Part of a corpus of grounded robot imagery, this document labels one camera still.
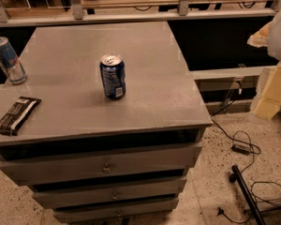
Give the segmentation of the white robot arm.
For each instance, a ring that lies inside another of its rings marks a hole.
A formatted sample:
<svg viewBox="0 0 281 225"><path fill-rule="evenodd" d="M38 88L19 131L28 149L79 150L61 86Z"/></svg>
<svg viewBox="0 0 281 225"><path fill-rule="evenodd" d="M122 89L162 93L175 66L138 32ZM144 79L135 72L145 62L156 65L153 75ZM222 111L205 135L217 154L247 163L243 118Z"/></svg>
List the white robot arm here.
<svg viewBox="0 0 281 225"><path fill-rule="evenodd" d="M257 94L250 108L256 117L271 120L281 110L281 9L271 22L249 37L247 44L266 47L267 54L277 61L259 75Z"/></svg>

